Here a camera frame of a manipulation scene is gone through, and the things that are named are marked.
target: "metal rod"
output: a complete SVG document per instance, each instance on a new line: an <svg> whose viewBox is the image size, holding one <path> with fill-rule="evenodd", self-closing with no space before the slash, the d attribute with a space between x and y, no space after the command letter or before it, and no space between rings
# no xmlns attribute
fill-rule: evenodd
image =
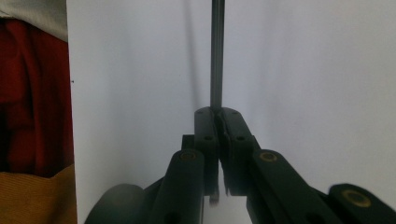
<svg viewBox="0 0 396 224"><path fill-rule="evenodd" d="M212 1L212 52L210 64L210 107L221 110L222 66L224 46L224 0Z"/></svg>

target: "red fabric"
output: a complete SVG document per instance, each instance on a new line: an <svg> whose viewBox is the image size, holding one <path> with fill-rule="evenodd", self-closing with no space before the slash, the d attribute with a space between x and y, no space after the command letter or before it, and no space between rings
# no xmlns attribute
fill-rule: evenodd
<svg viewBox="0 0 396 224"><path fill-rule="evenodd" d="M0 20L0 171L53 176L73 163L67 47Z"/></svg>

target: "screw hole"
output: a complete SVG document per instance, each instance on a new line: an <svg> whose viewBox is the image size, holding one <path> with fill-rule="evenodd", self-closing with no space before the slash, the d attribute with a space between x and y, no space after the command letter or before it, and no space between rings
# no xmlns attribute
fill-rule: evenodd
<svg viewBox="0 0 396 224"><path fill-rule="evenodd" d="M180 214L177 212L170 212L165 215L163 221L165 224L177 224L181 220Z"/></svg>
<svg viewBox="0 0 396 224"><path fill-rule="evenodd" d="M358 207L370 207L371 201L365 195L353 190L346 189L342 192L345 199L347 199L350 203L355 204Z"/></svg>
<svg viewBox="0 0 396 224"><path fill-rule="evenodd" d="M312 224L325 224L326 221L323 219L321 215L310 213L305 216L305 219Z"/></svg>
<svg viewBox="0 0 396 224"><path fill-rule="evenodd" d="M269 162L277 160L277 156L272 154L271 152L263 152L262 154L260 154L260 158L263 161L269 161Z"/></svg>
<svg viewBox="0 0 396 224"><path fill-rule="evenodd" d="M180 159L183 161L193 161L193 160L195 160L195 158L196 158L195 153L189 152L189 151L183 152L180 155Z"/></svg>

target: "white surface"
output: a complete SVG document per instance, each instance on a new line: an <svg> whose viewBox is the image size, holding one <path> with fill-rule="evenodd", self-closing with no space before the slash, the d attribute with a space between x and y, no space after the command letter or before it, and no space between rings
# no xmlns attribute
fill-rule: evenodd
<svg viewBox="0 0 396 224"><path fill-rule="evenodd" d="M78 223L165 174L209 105L211 1L68 0ZM226 2L223 104L313 187L396 208L396 2ZM244 199L205 223L249 223Z"/></svg>

